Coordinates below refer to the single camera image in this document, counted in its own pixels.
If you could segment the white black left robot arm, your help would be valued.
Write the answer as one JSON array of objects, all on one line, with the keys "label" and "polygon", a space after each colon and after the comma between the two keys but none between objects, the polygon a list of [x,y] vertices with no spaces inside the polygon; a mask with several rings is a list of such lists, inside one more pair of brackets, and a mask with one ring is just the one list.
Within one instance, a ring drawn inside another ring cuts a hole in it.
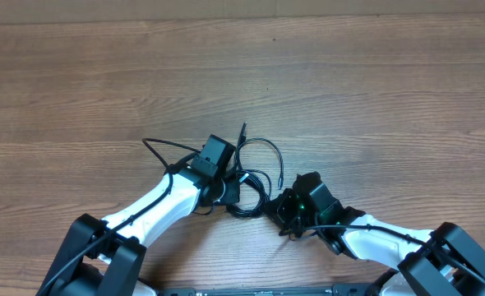
[{"label": "white black left robot arm", "polygon": [[84,214],[67,231],[41,295],[153,295],[139,281],[147,248],[198,207],[238,202],[235,174],[213,178],[185,167],[166,173],[139,200],[102,219]]}]

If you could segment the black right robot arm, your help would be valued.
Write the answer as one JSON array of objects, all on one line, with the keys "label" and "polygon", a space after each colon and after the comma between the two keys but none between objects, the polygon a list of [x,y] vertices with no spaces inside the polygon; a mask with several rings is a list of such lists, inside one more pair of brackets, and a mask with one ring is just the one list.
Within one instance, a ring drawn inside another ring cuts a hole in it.
[{"label": "black right robot arm", "polygon": [[485,295],[485,250],[456,224],[388,224],[342,206],[323,185],[287,188],[263,211],[282,236],[316,236],[336,255],[387,266],[367,295]]}]

